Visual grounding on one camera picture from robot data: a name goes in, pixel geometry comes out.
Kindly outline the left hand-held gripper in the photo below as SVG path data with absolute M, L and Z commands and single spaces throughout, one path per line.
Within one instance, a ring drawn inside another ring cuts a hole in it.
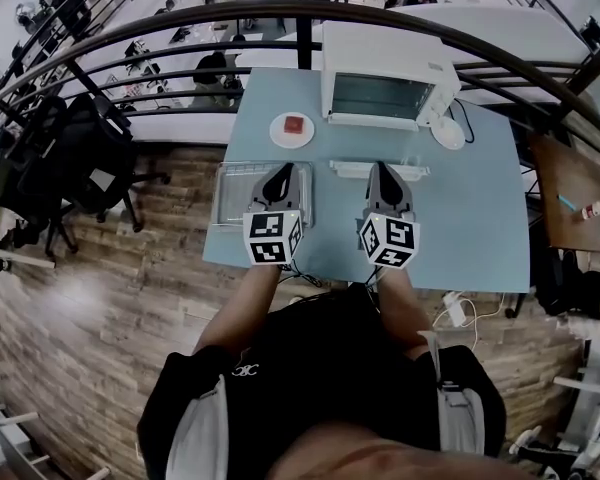
M 294 163 L 269 170 L 254 185 L 243 214 L 243 238 L 252 265 L 289 265 L 303 238 L 300 175 Z

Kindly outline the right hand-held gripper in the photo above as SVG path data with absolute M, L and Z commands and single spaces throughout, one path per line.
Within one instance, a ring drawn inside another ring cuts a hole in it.
M 358 248 L 369 264 L 383 268 L 405 268 L 418 254 L 420 224 L 415 219 L 411 191 L 403 178 L 385 162 L 371 167 L 367 207 L 358 222 Z M 378 211 L 392 210 L 386 215 Z

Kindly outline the person's left forearm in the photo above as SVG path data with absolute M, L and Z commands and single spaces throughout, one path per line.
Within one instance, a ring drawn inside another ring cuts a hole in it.
M 194 351 L 218 346 L 238 356 L 247 349 L 266 320 L 280 274 L 277 265 L 252 266 L 236 292 L 207 324 Z

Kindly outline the person's right forearm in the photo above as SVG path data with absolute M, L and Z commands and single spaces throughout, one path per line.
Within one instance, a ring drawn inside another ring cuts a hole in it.
M 406 357 L 416 360 L 429 351 L 421 335 L 432 329 L 404 269 L 384 269 L 377 282 L 382 323 Z

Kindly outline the white toaster oven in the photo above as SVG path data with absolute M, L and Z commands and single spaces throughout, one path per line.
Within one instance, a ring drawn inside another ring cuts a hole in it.
M 441 116 L 455 120 L 461 84 L 439 38 L 358 23 L 322 29 L 320 133 L 330 153 L 383 157 Z

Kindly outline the white round plate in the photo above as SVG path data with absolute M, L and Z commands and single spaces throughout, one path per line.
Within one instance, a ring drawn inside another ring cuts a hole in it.
M 288 115 L 304 118 L 302 134 L 287 134 L 283 130 L 285 117 Z M 286 112 L 278 115 L 270 124 L 269 135 L 274 144 L 284 149 L 299 149 L 307 145 L 314 137 L 315 125 L 306 115 L 298 112 Z
M 433 121 L 430 129 L 434 139 L 448 150 L 460 150 L 466 143 L 461 126 L 448 116 L 441 116 Z

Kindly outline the white power strip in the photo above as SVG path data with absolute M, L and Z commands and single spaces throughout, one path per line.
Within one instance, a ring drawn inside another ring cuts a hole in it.
M 463 326 L 466 321 L 466 314 L 462 308 L 462 293 L 456 291 L 447 292 L 443 296 L 443 304 L 453 326 Z

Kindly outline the black metal railing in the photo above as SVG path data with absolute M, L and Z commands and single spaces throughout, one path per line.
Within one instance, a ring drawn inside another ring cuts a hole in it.
M 102 89 L 91 79 L 89 71 L 80 68 L 76 60 L 93 51 L 100 50 L 120 42 L 131 41 L 137 37 L 182 26 L 197 25 L 211 21 L 239 20 L 252 18 L 290 18 L 296 22 L 297 37 L 293 41 L 253 41 L 238 42 L 238 49 L 291 50 L 297 55 L 297 66 L 308 70 L 312 66 L 311 54 L 322 49 L 323 45 L 312 38 L 312 22 L 322 19 L 329 22 L 349 22 L 375 27 L 391 28 L 425 34 L 439 38 L 448 47 L 477 57 L 474 64 L 461 65 L 459 78 L 473 88 L 499 95 L 511 103 L 536 113 L 553 127 L 560 127 L 564 117 L 571 111 L 579 114 L 591 126 L 600 132 L 600 115 L 591 106 L 582 101 L 566 85 L 558 83 L 546 73 L 548 63 L 544 61 L 526 61 L 487 41 L 465 32 L 438 24 L 423 18 L 344 3 L 313 2 L 306 4 L 292 1 L 249 2 L 235 1 L 185 8 L 170 13 L 154 15 L 136 20 L 109 32 L 84 40 L 62 52 L 53 55 L 47 61 L 25 72 L 15 81 L 3 80 L 0 89 L 0 112 L 19 125 L 26 121 L 17 104 L 7 102 L 7 97 L 30 81 L 41 77 L 59 66 L 65 66 L 79 80 L 87 92 L 96 95 Z M 505 90 L 503 87 L 485 82 L 467 74 L 472 68 L 502 68 L 555 97 L 561 109 L 548 113 L 543 108 Z

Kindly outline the black office chair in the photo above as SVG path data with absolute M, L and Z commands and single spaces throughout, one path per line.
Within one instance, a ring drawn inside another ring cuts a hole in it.
M 78 251 L 62 224 L 73 207 L 62 205 L 59 192 L 51 187 L 51 171 L 42 166 L 43 154 L 55 140 L 59 118 L 66 110 L 62 98 L 50 96 L 44 98 L 20 135 L 0 125 L 0 207 L 16 215 L 14 227 L 0 239 L 2 250 L 35 245 L 46 232 L 48 257 L 53 256 L 55 234 L 62 236 L 72 253 Z
M 140 232 L 143 225 L 131 202 L 131 187 L 152 180 L 167 185 L 170 175 L 135 172 L 138 145 L 119 109 L 102 96 L 77 96 L 61 116 L 60 125 L 52 152 L 60 162 L 53 173 L 59 176 L 63 198 L 99 222 L 122 202 L 133 231 Z

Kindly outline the person's black shirt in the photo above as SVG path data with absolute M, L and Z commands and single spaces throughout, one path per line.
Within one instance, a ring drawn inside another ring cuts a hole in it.
M 265 480 L 306 431 L 347 423 L 440 449 L 438 385 L 474 391 L 486 455 L 504 442 L 503 400 L 474 354 L 406 357 L 363 288 L 266 317 L 239 356 L 208 346 L 166 359 L 137 427 L 149 480 Z

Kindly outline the brown wooden table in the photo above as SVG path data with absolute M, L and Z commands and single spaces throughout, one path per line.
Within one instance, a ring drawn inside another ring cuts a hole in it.
M 583 207 L 600 200 L 600 166 L 577 150 L 545 135 L 528 139 L 543 205 L 549 244 L 554 248 L 600 253 L 600 216 L 583 220 Z M 572 202 L 571 211 L 558 194 Z

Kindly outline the black chair with clothes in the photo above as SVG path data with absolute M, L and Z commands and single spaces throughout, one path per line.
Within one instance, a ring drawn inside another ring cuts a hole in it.
M 600 320 L 600 272 L 582 271 L 576 253 L 567 250 L 550 276 L 536 281 L 535 297 L 549 316 L 575 311 Z

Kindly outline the person's chin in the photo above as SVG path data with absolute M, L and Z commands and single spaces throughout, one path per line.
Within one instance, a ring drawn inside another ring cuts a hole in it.
M 348 424 L 318 425 L 275 462 L 267 480 L 538 480 L 502 461 L 437 452 Z

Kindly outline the white wooden shelf frame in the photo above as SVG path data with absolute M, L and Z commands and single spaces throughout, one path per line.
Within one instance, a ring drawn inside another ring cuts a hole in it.
M 0 480 L 71 480 L 26 431 L 39 418 L 37 411 L 9 414 L 0 403 Z

